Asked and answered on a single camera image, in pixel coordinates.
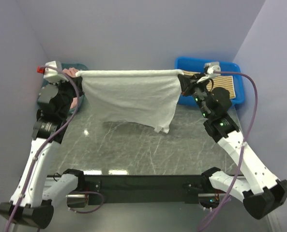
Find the brown striped cloth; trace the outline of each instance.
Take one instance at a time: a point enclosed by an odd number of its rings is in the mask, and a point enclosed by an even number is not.
[[[198,72],[191,72],[191,71],[185,71],[185,70],[182,70],[182,71],[185,75],[189,75],[189,76],[192,76],[195,73],[198,73]],[[236,98],[234,79],[232,76],[218,76],[214,78],[213,81],[214,81],[213,88],[223,87],[224,89],[227,89],[229,91],[230,99]],[[209,84],[207,84],[207,90],[211,91],[211,87],[212,87],[212,83],[209,82]]]

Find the marble table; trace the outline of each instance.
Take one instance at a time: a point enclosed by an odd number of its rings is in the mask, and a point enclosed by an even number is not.
[[[235,108],[228,113],[239,125]],[[236,165],[206,133],[204,120],[199,109],[178,105],[169,133],[156,133],[136,123],[102,123],[84,101],[49,174],[68,168],[85,174],[201,174],[214,166],[233,174]]]

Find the blue plastic bin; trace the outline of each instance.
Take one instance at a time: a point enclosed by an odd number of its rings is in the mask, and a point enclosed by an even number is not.
[[[204,71],[205,63],[209,63],[213,61],[216,61],[216,60],[179,57],[176,59],[175,69],[182,69],[185,71],[201,73]],[[221,62],[221,61],[219,62],[220,62],[221,71],[240,72],[240,68],[237,64],[234,64],[231,62]],[[243,84],[242,84],[242,77],[240,75],[233,75],[233,80],[234,80],[236,98],[231,99],[231,102],[233,105],[241,104],[244,102],[244,90],[243,90]],[[178,104],[197,106],[192,96],[184,97],[181,95],[179,98]]]

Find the white towel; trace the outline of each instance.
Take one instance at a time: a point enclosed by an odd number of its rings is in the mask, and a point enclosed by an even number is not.
[[[181,93],[182,70],[78,71],[92,109],[103,122],[135,122],[169,132]]]

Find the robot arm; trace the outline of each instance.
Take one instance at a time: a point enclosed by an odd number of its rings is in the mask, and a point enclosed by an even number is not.
[[[280,181],[260,161],[247,143],[243,143],[243,134],[237,124],[228,115],[231,107],[229,92],[221,87],[209,92],[206,88],[210,79],[218,76],[212,73],[220,71],[218,62],[205,65],[203,73],[193,76],[179,75],[182,94],[193,96],[203,116],[205,129],[238,165],[240,151],[244,146],[241,172],[246,182],[236,180],[230,195],[243,202],[244,207],[256,219],[261,219],[272,210],[281,206],[287,198],[287,181]],[[218,168],[211,168],[202,174],[202,186],[206,191],[228,190],[233,177]]]
[[[61,69],[61,64],[56,61],[46,65]],[[67,129],[66,120],[76,92],[57,71],[38,68],[38,72],[43,73],[44,79],[50,84],[41,89],[38,99],[39,110],[27,165],[10,202],[0,204],[0,215],[8,220],[12,219],[10,222],[16,224],[44,229],[53,217],[54,207],[67,194],[74,190],[85,190],[85,178],[83,171],[68,169],[58,182],[44,192],[48,169]],[[82,78],[74,78],[73,82],[82,93]],[[37,151],[57,130],[60,130],[60,133],[45,145],[36,158]]]

